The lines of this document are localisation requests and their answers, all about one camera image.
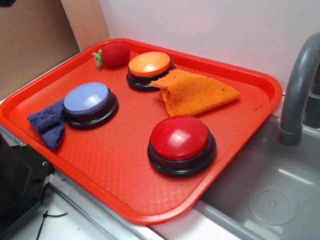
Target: cloth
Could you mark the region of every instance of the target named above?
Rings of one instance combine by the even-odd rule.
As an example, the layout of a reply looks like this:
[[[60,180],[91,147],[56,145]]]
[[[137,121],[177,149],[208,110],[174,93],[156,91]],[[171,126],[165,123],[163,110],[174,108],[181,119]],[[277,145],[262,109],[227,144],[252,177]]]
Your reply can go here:
[[[64,100],[38,111],[26,118],[51,151],[55,151],[60,145],[64,131]]]
[[[160,89],[159,98],[164,101],[170,117],[195,116],[239,98],[240,93],[211,77],[175,69],[151,86]]]

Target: sink basin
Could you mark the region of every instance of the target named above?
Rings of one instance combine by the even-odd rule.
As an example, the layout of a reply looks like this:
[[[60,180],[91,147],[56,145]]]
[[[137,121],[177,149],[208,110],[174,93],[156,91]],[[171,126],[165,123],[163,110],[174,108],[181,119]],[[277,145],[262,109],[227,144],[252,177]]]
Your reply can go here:
[[[284,146],[279,121],[268,118],[201,200],[252,239],[319,239],[320,131],[304,126],[301,143]]]

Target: orange cloth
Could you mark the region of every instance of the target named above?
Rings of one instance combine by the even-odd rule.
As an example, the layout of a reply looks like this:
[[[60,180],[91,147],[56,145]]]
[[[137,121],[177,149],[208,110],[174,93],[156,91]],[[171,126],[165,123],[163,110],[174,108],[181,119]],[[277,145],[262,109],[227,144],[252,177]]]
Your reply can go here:
[[[175,69],[151,86],[160,89],[159,98],[164,101],[170,117],[195,116],[239,98],[234,88],[208,76]]]

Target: plastic tray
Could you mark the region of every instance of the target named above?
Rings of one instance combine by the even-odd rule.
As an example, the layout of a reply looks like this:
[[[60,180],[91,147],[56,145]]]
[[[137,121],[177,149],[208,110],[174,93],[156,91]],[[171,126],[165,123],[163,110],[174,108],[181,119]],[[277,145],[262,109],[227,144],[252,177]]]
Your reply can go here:
[[[167,53],[177,68],[215,78],[240,92],[238,100],[197,115],[216,140],[216,157],[207,170],[176,179],[151,167],[147,146],[153,128],[168,117],[165,104],[158,99],[158,91],[128,87],[127,65],[96,66],[92,53],[107,42],[127,44],[131,58],[149,51]],[[66,124],[60,147],[49,151],[27,115],[88,82],[101,82],[112,90],[119,100],[118,113],[110,122],[90,130]],[[280,84],[260,72],[129,39],[112,39],[76,55],[8,97],[0,105],[0,123],[119,215],[149,225],[190,209],[271,114],[282,94]]]

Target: gray faucet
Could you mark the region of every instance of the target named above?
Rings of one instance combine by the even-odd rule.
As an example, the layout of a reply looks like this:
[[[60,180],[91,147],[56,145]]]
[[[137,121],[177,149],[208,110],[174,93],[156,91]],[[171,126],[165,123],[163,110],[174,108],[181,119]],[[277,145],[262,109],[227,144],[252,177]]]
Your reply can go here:
[[[320,32],[303,45],[295,61],[286,89],[278,140],[286,146],[298,145],[302,123],[320,128]]]

